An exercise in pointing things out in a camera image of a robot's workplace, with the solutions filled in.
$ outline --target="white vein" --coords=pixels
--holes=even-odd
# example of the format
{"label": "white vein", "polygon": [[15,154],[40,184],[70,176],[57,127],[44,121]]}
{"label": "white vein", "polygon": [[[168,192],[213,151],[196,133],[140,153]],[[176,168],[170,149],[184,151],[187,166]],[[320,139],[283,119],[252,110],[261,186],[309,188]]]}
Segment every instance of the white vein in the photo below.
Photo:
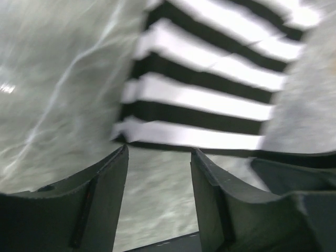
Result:
{"label": "white vein", "polygon": [[9,165],[7,165],[6,167],[3,168],[3,175],[5,176],[1,181],[0,184],[8,179],[17,169],[16,164],[21,161],[25,155],[27,154],[29,147],[32,145],[32,143],[34,142],[35,137],[38,135],[38,130],[39,127],[42,125],[42,123],[46,120],[49,112],[52,110],[58,96],[60,93],[60,90],[62,88],[62,86],[66,83],[67,79],[69,78],[71,71],[73,69],[73,67],[76,65],[76,63],[78,61],[80,61],[81,59],[89,56],[90,54],[92,54],[93,52],[99,50],[101,48],[102,43],[104,42],[104,40],[107,38],[107,36],[111,33],[112,30],[115,29],[118,20],[119,20],[119,16],[121,14],[121,11],[123,10],[125,3],[127,1],[125,0],[119,0],[114,12],[111,14],[107,25],[105,26],[100,38],[98,39],[98,41],[89,49],[85,50],[84,52],[78,54],[70,63],[70,65],[66,68],[66,70],[64,71],[63,75],[60,77],[60,79],[58,80],[58,82],[55,84],[55,88],[53,93],[51,94],[51,97],[49,99],[49,102],[46,106],[46,109],[44,111],[44,113],[41,115],[40,119],[38,120],[38,122],[36,123],[36,125],[34,126],[34,128],[32,128],[28,138],[25,141],[25,146],[23,147],[23,149],[16,155],[16,159],[10,163]]}
{"label": "white vein", "polygon": [[115,62],[116,67],[114,67],[111,74],[108,76],[105,84],[100,89],[100,91],[97,95],[97,98],[96,98],[96,102],[98,102],[102,98],[102,96],[106,93],[106,91],[111,86],[111,83],[113,83],[115,78],[118,76],[118,73],[120,72],[120,70],[124,67],[124,64],[125,64],[126,60],[128,60],[127,55],[133,49],[132,47],[128,47],[128,48],[130,48],[130,49],[129,50],[124,50],[123,53],[117,58],[117,60]]}

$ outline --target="black and white striped object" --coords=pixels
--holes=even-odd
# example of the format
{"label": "black and white striped object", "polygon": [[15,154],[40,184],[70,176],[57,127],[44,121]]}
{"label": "black and white striped object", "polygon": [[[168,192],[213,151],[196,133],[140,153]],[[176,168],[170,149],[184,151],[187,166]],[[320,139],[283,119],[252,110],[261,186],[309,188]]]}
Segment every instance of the black and white striped object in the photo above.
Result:
{"label": "black and white striped object", "polygon": [[297,0],[151,0],[112,139],[249,156],[320,13]]}

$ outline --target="floor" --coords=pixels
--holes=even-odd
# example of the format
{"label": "floor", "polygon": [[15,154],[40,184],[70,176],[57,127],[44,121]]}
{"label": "floor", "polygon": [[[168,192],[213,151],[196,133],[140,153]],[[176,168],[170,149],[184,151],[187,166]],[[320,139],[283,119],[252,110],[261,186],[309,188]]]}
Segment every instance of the floor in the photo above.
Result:
{"label": "floor", "polygon": [[[336,2],[307,37],[264,149],[336,146]],[[144,0],[0,1],[0,191],[35,190],[102,159],[141,27]],[[246,160],[211,159],[265,187]],[[197,230],[190,154],[131,148],[115,252]]]}

